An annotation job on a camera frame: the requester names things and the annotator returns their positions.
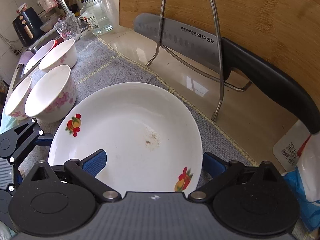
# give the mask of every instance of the cutting board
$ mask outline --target cutting board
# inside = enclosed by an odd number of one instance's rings
[[[289,74],[320,108],[320,0],[215,1],[221,35]],[[120,25],[160,8],[161,0],[120,0]],[[167,0],[164,16],[215,33],[208,0]]]

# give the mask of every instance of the glass jar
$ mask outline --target glass jar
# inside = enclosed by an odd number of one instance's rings
[[[102,35],[112,30],[112,25],[101,0],[80,0],[84,6],[80,10],[82,19],[95,35]]]

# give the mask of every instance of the knife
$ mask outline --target knife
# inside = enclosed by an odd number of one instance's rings
[[[138,15],[133,30],[157,41],[160,16]],[[161,45],[219,73],[217,37],[206,31],[175,20],[164,18]],[[270,99],[290,111],[311,134],[320,131],[320,112],[311,96],[288,74],[249,50],[222,37],[223,78],[233,69],[240,70]]]

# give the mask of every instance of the black knife handle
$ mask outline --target black knife handle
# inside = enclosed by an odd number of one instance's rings
[[[293,113],[311,134],[320,131],[320,112],[311,96],[289,75],[238,44],[221,38],[224,79],[239,69],[273,101]]]

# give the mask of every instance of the clear glass cup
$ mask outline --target clear glass cup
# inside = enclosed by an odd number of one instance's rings
[[[65,41],[70,39],[77,41],[81,38],[80,28],[74,13],[57,22],[54,28]]]

